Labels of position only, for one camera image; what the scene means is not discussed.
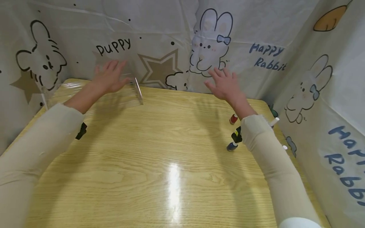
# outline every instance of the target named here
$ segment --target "beige sleeve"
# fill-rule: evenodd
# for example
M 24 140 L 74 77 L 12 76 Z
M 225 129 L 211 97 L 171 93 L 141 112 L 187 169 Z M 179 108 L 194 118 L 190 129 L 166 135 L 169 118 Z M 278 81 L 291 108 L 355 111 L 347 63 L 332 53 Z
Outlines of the beige sleeve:
M 1 227 L 24 227 L 33 188 L 80 131 L 84 116 L 57 104 L 0 156 Z
M 241 135 L 268 183 L 277 225 L 292 217 L 320 224 L 299 173 L 265 118 L 253 115 L 242 119 Z

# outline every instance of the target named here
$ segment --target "black object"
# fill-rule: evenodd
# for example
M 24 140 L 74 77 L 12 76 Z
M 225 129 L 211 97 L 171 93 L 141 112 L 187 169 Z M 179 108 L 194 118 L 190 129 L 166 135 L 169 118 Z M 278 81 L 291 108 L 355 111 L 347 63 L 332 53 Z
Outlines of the black object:
M 77 140 L 80 140 L 81 137 L 86 133 L 86 128 L 88 126 L 83 122 L 82 125 L 81 125 L 81 129 L 80 129 L 80 132 L 76 135 L 76 138 Z
M 242 142 L 242 136 L 241 136 L 241 127 L 238 127 L 234 133 L 231 135 L 233 141 L 235 143 Z

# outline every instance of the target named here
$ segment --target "fabric backdrop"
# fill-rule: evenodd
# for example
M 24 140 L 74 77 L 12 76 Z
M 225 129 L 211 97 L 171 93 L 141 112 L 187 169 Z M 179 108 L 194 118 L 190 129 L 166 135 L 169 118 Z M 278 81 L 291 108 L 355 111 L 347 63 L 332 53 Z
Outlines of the fabric backdrop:
M 265 100 L 334 228 L 365 209 L 365 2 L 2 0 L 0 154 L 43 106 L 40 88 L 127 59 L 141 86 L 208 93 L 229 67 Z

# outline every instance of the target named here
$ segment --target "star pattern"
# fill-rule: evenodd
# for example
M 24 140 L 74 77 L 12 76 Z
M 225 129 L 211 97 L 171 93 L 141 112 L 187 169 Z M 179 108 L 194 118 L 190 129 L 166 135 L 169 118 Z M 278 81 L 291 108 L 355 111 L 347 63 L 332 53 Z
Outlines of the star pattern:
M 177 68 L 178 49 L 173 50 L 162 58 L 153 58 L 138 54 L 147 72 L 139 82 L 140 85 L 158 84 L 161 88 L 167 88 L 165 79 L 168 75 L 182 72 Z
M 41 93 L 30 71 L 21 71 L 20 78 L 10 85 L 24 91 L 24 95 L 28 104 L 32 99 L 33 94 Z

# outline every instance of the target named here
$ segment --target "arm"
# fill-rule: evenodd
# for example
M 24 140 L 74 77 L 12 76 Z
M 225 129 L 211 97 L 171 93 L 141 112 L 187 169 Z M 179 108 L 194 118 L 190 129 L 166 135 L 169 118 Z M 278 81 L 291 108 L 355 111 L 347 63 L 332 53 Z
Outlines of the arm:
M 252 152 L 268 183 L 276 223 L 280 228 L 320 228 L 319 219 L 300 175 L 263 116 L 257 115 L 239 90 L 237 76 L 227 69 L 210 71 L 215 85 L 205 85 L 226 100 L 241 120 L 243 143 Z
M 125 62 L 112 61 L 64 105 L 57 104 L 0 157 L 0 221 L 2 227 L 24 227 L 33 188 L 48 165 L 67 150 L 87 110 L 105 93 L 121 89 Z

